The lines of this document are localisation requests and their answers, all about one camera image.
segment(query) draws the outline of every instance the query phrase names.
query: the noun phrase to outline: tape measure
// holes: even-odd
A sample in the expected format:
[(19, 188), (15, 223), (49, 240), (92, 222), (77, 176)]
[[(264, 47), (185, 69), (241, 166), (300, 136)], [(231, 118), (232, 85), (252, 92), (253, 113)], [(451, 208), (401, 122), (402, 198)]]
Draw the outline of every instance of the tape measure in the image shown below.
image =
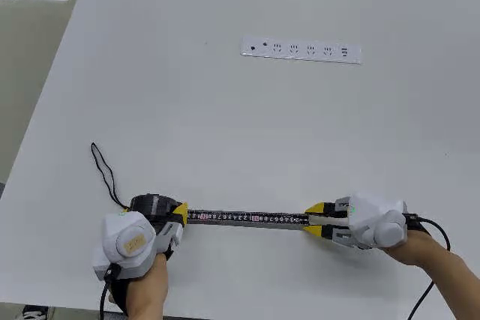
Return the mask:
[[(135, 196), (130, 211), (139, 211), (151, 223), (164, 221), (166, 214), (180, 206), (180, 202), (158, 194)], [(187, 210), (187, 224), (245, 226), (269, 229), (302, 229), (309, 224), (309, 214), (266, 213), (261, 211)]]
[(309, 225), (308, 214), (265, 213), (248, 211), (192, 210), (187, 212), (188, 224), (245, 226), (268, 229), (302, 229)]

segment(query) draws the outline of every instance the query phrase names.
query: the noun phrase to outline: power strip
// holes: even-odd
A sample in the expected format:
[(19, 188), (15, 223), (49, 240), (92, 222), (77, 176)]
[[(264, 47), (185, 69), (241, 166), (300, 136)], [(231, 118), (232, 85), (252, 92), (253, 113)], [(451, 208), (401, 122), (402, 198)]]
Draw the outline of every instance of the power strip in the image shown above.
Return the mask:
[(241, 47), (241, 54), (245, 56), (362, 63), (362, 48), (358, 45), (246, 36), (243, 38)]

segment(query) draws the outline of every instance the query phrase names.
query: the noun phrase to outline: gray floor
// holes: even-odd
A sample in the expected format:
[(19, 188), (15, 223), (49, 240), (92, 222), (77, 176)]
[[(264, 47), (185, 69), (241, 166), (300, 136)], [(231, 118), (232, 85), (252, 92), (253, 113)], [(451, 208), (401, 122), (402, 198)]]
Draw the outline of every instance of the gray floor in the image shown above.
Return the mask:
[[(75, 1), (0, 0), (0, 195)], [(15, 319), (22, 308), (0, 304), (0, 319)], [(54, 315), (55, 320), (97, 318), (97, 312), (67, 309)]]

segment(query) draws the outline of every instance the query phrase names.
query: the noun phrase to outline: shoe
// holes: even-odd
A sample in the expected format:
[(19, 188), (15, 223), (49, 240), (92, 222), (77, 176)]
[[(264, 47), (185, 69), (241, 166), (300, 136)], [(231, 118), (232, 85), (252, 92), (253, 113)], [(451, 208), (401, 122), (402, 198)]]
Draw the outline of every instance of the shoe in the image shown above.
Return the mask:
[(53, 316), (53, 309), (36, 305), (25, 305), (22, 313), (15, 320), (50, 320)]

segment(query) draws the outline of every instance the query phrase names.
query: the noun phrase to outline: cable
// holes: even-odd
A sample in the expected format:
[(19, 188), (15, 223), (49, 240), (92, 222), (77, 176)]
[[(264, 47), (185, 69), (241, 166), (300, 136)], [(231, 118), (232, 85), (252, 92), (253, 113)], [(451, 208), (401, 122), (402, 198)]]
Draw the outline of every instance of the cable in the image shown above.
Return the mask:
[(104, 306), (105, 306), (105, 297), (107, 296), (108, 285), (109, 284), (105, 282), (105, 286), (103, 287), (103, 291), (102, 291), (102, 296), (100, 298), (100, 320), (104, 320), (104, 316), (105, 316)]
[(102, 296), (100, 297), (100, 320), (104, 320), (105, 316), (105, 297), (107, 296), (107, 290), (112, 285), (112, 282), (119, 277), (120, 271), (122, 268), (118, 264), (110, 264), (108, 269), (103, 276), (103, 280), (105, 281), (105, 286), (103, 287)]
[[(449, 237), (447, 236), (447, 233), (445, 232), (445, 230), (442, 229), (442, 226), (438, 225), (433, 220), (425, 219), (424, 217), (419, 217), (417, 220), (420, 223), (429, 223), (429, 224), (435, 226), (437, 229), (439, 229), (439, 231), (442, 233), (443, 237), (445, 238), (446, 249), (447, 249), (447, 251), (450, 251), (450, 240), (449, 240)], [(422, 304), (423, 300), (425, 300), (425, 298), (427, 297), (430, 290), (434, 287), (434, 285), (435, 285), (435, 283), (432, 281), (430, 283), (430, 285), (427, 287), (427, 289), (424, 291), (424, 293), (421, 295), (421, 297), (419, 298), (419, 300), (416, 302), (415, 306), (413, 307), (412, 311), (410, 312), (410, 315), (408, 316), (408, 320), (412, 320), (413, 316), (415, 315), (415, 312), (417, 311), (419, 306)]]
[[(91, 149), (91, 155), (93, 155), (93, 159), (95, 160), (95, 165), (97, 166), (98, 171), (102, 174), (103, 182), (105, 183), (106, 188), (108, 189), (108, 193), (110, 194), (110, 198), (112, 198), (112, 200), (116, 204), (120, 205), (123, 209), (128, 209), (128, 206), (123, 205), (122, 202), (120, 202), (120, 200), (119, 200), (119, 196), (117, 195), (117, 190), (116, 190), (116, 186), (115, 186), (115, 177), (113, 176), (113, 170), (112, 170), (112, 168), (110, 168), (108, 166), (108, 164), (105, 161), (105, 158), (102, 155), (100, 149), (97, 147), (97, 144), (95, 144), (93, 142), (90, 146), (90, 149)], [(112, 179), (112, 186), (110, 186), (110, 184), (107, 181), (107, 177), (105, 176), (105, 172), (101, 168), (100, 161), (98, 159), (97, 154), (100, 156), (102, 164), (108, 169), (108, 171), (110, 173), (110, 177)]]

